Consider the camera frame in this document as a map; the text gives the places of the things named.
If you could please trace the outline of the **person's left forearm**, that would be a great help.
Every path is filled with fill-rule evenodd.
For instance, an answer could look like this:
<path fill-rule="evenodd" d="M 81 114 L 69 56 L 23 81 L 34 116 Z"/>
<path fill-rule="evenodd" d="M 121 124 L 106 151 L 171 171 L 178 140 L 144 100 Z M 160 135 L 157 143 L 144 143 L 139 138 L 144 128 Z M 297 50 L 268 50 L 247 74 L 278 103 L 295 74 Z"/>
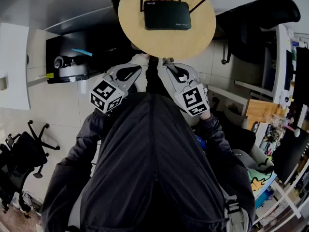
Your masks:
<path fill-rule="evenodd" d="M 95 154 L 98 141 L 103 138 L 104 124 L 109 116 L 95 109 L 84 121 L 77 135 L 76 145 L 85 154 Z"/>

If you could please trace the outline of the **white desk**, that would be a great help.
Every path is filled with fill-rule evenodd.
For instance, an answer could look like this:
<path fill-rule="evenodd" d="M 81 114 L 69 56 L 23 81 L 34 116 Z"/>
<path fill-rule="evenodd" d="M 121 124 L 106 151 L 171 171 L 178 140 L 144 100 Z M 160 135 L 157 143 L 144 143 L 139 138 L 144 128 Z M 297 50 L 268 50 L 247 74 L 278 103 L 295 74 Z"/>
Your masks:
<path fill-rule="evenodd" d="M 27 42 L 29 28 L 0 23 L 0 108 L 29 110 Z"/>

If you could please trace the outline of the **black router with antennas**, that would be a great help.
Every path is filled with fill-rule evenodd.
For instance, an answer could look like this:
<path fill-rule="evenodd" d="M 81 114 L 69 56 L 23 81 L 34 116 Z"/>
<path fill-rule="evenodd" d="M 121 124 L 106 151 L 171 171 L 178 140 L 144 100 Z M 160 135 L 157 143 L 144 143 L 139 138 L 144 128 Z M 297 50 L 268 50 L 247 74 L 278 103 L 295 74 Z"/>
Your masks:
<path fill-rule="evenodd" d="M 205 1 L 190 9 L 182 0 L 140 0 L 140 12 L 147 30 L 189 30 L 190 14 Z"/>

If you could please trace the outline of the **person's black jacket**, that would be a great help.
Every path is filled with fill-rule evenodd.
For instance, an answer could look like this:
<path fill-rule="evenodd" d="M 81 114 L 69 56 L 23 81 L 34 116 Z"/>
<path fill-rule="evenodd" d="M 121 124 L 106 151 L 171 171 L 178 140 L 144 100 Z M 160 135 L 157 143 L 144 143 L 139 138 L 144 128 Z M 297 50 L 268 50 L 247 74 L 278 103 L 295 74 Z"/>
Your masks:
<path fill-rule="evenodd" d="M 226 232 L 225 196 L 255 218 L 245 165 L 207 154 L 170 98 L 132 93 L 104 124 L 95 154 L 75 144 L 56 165 L 44 232 Z"/>

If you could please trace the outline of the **black office chair with castors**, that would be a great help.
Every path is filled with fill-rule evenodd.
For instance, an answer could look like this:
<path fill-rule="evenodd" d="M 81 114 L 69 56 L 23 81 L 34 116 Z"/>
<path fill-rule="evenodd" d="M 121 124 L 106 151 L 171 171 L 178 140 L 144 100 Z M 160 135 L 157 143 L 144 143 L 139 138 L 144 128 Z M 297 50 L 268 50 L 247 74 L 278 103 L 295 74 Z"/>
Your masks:
<path fill-rule="evenodd" d="M 35 168 L 39 168 L 33 176 L 42 178 L 43 166 L 48 162 L 48 153 L 44 147 L 59 150 L 59 146 L 51 146 L 42 141 L 44 130 L 49 128 L 45 124 L 39 135 L 36 135 L 32 128 L 33 121 L 28 122 L 31 134 L 28 132 L 19 133 L 16 136 L 11 134 L 5 139 L 5 144 L 0 144 L 0 200 L 3 213 L 9 210 L 15 193 L 19 194 L 18 204 L 24 212 L 24 216 L 29 218 L 31 207 L 26 204 L 23 198 L 24 183 Z"/>

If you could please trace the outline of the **black monitor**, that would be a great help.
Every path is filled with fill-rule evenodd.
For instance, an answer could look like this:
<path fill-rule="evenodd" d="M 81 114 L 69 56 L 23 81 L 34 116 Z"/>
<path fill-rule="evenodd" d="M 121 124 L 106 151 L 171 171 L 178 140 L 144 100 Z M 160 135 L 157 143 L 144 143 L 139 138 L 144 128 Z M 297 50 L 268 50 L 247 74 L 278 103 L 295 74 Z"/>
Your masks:
<path fill-rule="evenodd" d="M 294 97 L 309 106 L 309 49 L 296 48 L 296 74 Z"/>

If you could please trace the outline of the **blue pen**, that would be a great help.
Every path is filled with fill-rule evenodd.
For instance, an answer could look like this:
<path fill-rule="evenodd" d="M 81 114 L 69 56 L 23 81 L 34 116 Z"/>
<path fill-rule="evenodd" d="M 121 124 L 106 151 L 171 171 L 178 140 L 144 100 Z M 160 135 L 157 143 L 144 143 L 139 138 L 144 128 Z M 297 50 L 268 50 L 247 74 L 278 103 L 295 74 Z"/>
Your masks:
<path fill-rule="evenodd" d="M 76 48 L 72 48 L 71 49 L 72 51 L 75 51 L 75 52 L 78 52 L 78 53 L 82 53 L 84 55 L 87 55 L 87 56 L 92 56 L 93 54 L 88 52 L 88 51 L 85 51 L 85 50 L 82 50 L 82 49 L 76 49 Z"/>

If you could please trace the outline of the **black padded chair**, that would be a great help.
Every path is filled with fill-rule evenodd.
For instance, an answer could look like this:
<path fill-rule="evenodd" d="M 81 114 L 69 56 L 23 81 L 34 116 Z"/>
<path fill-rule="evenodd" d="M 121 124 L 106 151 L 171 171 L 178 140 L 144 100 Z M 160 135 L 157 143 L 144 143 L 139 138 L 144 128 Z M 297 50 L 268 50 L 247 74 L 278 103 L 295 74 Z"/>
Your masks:
<path fill-rule="evenodd" d="M 300 10 L 293 0 L 256 0 L 217 15 L 216 26 L 223 33 L 217 39 L 226 39 L 228 43 L 227 57 L 221 63 L 227 64 L 235 56 L 261 64 L 267 45 L 262 29 L 300 19 Z"/>

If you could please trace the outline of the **person's right forearm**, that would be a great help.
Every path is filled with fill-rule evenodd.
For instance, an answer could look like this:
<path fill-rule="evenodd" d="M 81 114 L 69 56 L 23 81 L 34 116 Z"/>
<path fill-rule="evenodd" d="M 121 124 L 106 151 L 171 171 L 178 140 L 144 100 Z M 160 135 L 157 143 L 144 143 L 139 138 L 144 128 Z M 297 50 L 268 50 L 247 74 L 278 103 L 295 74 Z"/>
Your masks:
<path fill-rule="evenodd" d="M 207 154 L 213 156 L 231 154 L 230 145 L 225 139 L 219 119 L 216 118 L 210 110 L 203 112 L 199 116 L 196 133 L 206 142 Z"/>

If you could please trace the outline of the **black glossy case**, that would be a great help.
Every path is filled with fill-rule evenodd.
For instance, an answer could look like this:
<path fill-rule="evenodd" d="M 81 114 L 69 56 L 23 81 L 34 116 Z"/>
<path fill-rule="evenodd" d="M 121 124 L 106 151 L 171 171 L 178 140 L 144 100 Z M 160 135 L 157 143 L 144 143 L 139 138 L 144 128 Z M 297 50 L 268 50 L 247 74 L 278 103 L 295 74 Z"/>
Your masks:
<path fill-rule="evenodd" d="M 86 31 L 69 33 L 47 40 L 45 50 L 47 83 L 57 84 L 82 81 L 98 75 L 98 71 L 91 67 L 90 56 L 71 50 L 72 48 L 76 48 L 93 53 L 93 50 L 87 44 Z M 80 59 L 81 64 L 55 69 L 54 60 L 57 56 L 77 57 Z"/>

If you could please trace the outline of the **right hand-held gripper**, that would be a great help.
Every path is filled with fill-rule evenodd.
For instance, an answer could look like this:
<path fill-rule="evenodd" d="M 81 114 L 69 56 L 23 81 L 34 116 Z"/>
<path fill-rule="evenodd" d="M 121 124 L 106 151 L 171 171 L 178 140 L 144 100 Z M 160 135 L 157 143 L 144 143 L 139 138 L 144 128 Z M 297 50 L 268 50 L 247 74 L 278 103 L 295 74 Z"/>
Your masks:
<path fill-rule="evenodd" d="M 174 98 L 190 116 L 197 116 L 210 109 L 207 89 L 200 82 L 193 67 L 182 63 L 173 63 L 167 73 L 175 89 Z"/>

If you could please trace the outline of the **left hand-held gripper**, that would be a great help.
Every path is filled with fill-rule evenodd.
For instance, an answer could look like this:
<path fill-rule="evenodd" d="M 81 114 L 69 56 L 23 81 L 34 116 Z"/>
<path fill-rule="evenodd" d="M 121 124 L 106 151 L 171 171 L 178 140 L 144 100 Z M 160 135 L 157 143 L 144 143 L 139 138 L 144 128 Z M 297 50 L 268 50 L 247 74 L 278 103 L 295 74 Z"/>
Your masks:
<path fill-rule="evenodd" d="M 137 64 L 120 64 L 99 77 L 90 90 L 90 103 L 106 114 L 119 106 L 142 71 Z"/>

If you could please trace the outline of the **black and silver torch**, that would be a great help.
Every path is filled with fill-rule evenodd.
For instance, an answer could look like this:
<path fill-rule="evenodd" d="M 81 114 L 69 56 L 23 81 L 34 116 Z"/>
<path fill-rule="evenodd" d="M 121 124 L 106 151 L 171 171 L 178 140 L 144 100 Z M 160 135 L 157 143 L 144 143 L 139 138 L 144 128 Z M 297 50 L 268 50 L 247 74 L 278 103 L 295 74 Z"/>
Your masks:
<path fill-rule="evenodd" d="M 77 57 L 57 56 L 54 60 L 55 69 L 78 66 L 80 64 L 81 64 L 81 61 Z"/>

